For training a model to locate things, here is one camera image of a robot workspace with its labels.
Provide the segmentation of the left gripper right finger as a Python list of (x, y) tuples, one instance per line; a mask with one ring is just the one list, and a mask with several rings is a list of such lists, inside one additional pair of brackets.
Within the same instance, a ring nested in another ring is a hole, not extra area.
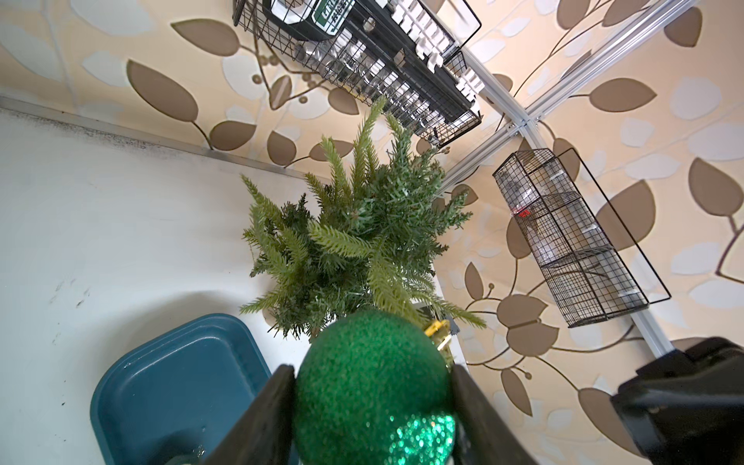
[(453, 463), (537, 464), (460, 364), (451, 370), (451, 389), (457, 419)]

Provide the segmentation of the small green christmas tree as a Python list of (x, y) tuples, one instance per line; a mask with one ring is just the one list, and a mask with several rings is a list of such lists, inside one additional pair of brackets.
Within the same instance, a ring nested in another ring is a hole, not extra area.
[(412, 132), (375, 101), (345, 166), (331, 138), (322, 149), (331, 166), (323, 182), (306, 174), (309, 196), (277, 205), (246, 182), (253, 203), (243, 237), (253, 275), (267, 274), (273, 288), (241, 308), (269, 312), (284, 335), (317, 337), (331, 323), (363, 310), (381, 310), (424, 323), (422, 306), (474, 327), (484, 320), (438, 296), (434, 261), (446, 252), (441, 237), (470, 215), (464, 195), (436, 207), (445, 173), (436, 150), (412, 149)]

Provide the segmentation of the green glitter ball ornament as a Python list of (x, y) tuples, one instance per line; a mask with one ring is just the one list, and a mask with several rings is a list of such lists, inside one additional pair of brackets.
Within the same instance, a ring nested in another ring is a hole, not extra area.
[(447, 364), (424, 331), (378, 310), (327, 327), (296, 376), (304, 464), (445, 464), (456, 416)]

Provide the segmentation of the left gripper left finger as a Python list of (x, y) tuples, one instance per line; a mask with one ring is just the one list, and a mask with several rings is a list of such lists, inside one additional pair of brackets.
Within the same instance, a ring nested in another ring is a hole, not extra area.
[(289, 464), (296, 375), (279, 366), (261, 392), (203, 464)]

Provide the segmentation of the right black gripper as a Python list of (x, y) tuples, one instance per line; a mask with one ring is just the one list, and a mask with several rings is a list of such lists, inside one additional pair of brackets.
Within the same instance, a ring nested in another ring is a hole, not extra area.
[(722, 337), (637, 370), (611, 404), (653, 464), (743, 462), (743, 348)]

